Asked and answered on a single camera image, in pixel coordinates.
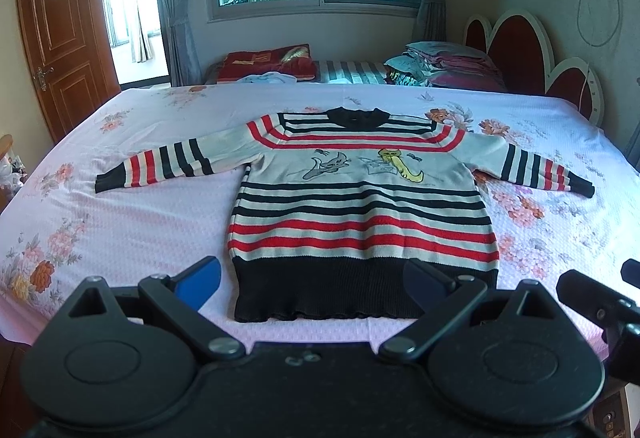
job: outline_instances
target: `red pillow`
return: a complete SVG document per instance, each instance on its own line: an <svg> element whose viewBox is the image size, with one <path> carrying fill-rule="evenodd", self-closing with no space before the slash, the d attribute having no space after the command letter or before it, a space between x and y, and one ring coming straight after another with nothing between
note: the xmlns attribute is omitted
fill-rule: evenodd
<svg viewBox="0 0 640 438"><path fill-rule="evenodd" d="M316 78L318 68L311 59L308 44L297 44L263 52L232 52L225 57L218 82L232 82L248 75L280 72L299 81Z"/></svg>

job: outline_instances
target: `floral bedsheet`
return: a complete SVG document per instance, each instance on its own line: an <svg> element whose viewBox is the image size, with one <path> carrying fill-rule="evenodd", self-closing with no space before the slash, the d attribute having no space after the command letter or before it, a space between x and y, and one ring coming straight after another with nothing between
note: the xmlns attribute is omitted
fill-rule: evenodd
<svg viewBox="0 0 640 438"><path fill-rule="evenodd" d="M504 137L552 158L595 185L592 199L532 190L475 172L500 248L499 288L526 277L552 293L578 269L640 301L620 279L640 258L640 176L603 133L562 100L489 92L336 84L236 84L127 90L78 126L34 171L0 217L0 332L31 342L87 275L112 286L177 272L205 255L223 263L220 289L202 308L247 345L265 341L369 340L374 347L406 320L237 323L236 280L226 225L242 171L176 179L135 190L93 191L95 176L125 158L225 129L274 111L381 108ZM600 331L570 314L594 349Z"/></svg>

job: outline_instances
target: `striped bedsheet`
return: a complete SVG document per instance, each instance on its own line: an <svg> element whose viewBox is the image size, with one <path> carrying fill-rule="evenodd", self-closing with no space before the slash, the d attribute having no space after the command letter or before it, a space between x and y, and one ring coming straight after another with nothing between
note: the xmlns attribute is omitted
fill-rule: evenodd
<svg viewBox="0 0 640 438"><path fill-rule="evenodd" d="M385 84L386 69L382 63L353 61L316 61L318 82L347 80L353 84Z"/></svg>

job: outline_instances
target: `sweater collar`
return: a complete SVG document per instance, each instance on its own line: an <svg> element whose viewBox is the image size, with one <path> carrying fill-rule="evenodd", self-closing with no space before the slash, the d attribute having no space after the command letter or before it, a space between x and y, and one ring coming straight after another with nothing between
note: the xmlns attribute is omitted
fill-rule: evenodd
<svg viewBox="0 0 640 438"><path fill-rule="evenodd" d="M326 112L329 120L352 131L369 131L382 126L389 120L389 113L379 109L373 111L346 110L345 108L334 108Z"/></svg>

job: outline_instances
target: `stack of folded clothes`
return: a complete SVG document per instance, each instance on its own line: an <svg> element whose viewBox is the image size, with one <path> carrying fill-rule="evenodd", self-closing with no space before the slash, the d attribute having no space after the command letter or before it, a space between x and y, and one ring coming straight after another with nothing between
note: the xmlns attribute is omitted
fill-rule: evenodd
<svg viewBox="0 0 640 438"><path fill-rule="evenodd" d="M391 84L506 92L502 73L475 48L444 41L410 43L385 62Z"/></svg>

